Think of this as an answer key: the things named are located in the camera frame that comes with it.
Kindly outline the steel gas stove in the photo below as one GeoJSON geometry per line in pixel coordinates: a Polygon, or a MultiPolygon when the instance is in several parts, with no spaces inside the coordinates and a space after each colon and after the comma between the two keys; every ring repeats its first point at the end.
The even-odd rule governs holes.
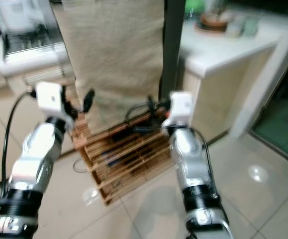
{"type": "Polygon", "coordinates": [[[50,32],[42,26],[28,32],[7,33],[3,35],[2,41],[5,61],[16,61],[18,54],[37,51],[55,43],[50,32]]]}

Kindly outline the white cup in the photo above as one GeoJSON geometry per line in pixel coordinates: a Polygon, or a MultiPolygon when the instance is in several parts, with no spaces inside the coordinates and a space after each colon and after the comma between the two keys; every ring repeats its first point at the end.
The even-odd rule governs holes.
{"type": "Polygon", "coordinates": [[[225,35],[228,38],[240,38],[244,27],[243,19],[232,19],[226,26],[225,35]]]}

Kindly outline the green cup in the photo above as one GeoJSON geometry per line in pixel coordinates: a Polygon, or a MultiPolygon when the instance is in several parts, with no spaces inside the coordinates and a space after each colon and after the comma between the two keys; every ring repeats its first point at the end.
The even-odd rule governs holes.
{"type": "Polygon", "coordinates": [[[258,23],[260,18],[257,16],[247,16],[244,20],[242,35],[248,38],[254,37],[258,33],[258,23]]]}

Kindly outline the potted plant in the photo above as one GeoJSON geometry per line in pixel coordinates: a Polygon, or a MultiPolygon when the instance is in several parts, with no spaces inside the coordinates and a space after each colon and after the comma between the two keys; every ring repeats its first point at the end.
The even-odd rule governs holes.
{"type": "Polygon", "coordinates": [[[204,0],[205,9],[196,21],[196,28],[207,32],[225,32],[233,20],[227,9],[230,0],[204,0]]]}

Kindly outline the grey mini fridge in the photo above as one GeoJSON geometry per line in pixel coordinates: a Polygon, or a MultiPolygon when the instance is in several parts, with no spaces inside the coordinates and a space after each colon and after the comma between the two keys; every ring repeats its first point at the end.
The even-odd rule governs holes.
{"type": "Polygon", "coordinates": [[[48,73],[51,80],[59,77],[64,82],[74,81],[73,67],[62,36],[62,21],[57,17],[62,10],[61,0],[34,0],[34,3],[41,19],[39,31],[43,45],[40,48],[40,70],[48,73]]]}

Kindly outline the wooden slatted rack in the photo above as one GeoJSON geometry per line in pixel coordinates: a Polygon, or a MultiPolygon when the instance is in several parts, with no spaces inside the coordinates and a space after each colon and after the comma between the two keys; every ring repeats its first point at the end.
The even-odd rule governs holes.
{"type": "Polygon", "coordinates": [[[134,126],[150,123],[150,114],[136,116],[92,134],[84,115],[76,120],[72,139],[87,171],[96,183],[102,202],[112,202],[152,180],[173,165],[168,138],[162,132],[134,132],[134,126]]]}

